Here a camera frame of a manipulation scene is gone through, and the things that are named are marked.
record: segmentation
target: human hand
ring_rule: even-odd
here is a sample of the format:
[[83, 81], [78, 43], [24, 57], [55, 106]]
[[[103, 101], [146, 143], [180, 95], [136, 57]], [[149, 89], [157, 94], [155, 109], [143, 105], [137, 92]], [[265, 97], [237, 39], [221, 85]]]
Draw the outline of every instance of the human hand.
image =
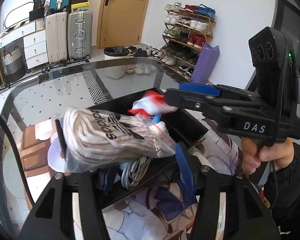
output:
[[244, 170], [251, 173], [256, 171], [261, 162], [274, 161], [275, 170], [287, 167], [293, 160], [294, 147], [291, 138], [287, 138], [284, 143], [275, 143], [271, 147], [262, 147], [259, 154], [257, 144], [249, 138], [241, 139], [243, 153]]

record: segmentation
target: white cable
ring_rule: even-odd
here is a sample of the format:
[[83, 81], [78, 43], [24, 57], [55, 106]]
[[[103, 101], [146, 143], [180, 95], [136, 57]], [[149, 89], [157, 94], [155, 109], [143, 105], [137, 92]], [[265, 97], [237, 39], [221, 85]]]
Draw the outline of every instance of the white cable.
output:
[[150, 157], [142, 157], [136, 161], [125, 163], [125, 168], [121, 176], [122, 187], [126, 188], [127, 190], [136, 187], [146, 174], [150, 162]]

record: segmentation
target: white suitcase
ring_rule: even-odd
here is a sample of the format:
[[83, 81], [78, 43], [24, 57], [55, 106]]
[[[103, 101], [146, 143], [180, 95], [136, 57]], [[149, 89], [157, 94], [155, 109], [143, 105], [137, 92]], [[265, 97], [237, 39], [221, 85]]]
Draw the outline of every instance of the white suitcase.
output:
[[46, 40], [49, 63], [57, 63], [68, 58], [67, 12], [55, 13], [46, 19]]

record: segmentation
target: blue sneaker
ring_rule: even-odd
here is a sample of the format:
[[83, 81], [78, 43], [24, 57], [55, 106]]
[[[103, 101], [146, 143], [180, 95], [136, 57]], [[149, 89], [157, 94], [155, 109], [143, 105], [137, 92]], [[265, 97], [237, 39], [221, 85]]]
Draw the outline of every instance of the blue sneaker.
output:
[[205, 15], [207, 17], [210, 17], [212, 21], [214, 21], [214, 17], [216, 15], [216, 11], [210, 7], [207, 7], [203, 4], [200, 4], [199, 8], [197, 10], [193, 11], [195, 14]]

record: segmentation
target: blue bow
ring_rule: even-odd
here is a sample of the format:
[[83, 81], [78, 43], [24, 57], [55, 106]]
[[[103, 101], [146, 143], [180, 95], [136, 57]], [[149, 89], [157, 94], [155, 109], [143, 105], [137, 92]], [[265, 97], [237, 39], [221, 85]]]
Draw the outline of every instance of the blue bow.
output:
[[165, 187], [159, 186], [157, 192], [154, 195], [154, 199], [160, 200], [157, 203], [157, 208], [167, 221], [175, 219], [183, 212], [183, 210], [187, 209], [188, 206], [197, 203], [197, 198], [191, 195], [189, 191], [187, 191], [185, 184], [182, 182], [179, 176], [175, 178], [175, 182], [180, 188], [183, 202], [178, 200]]

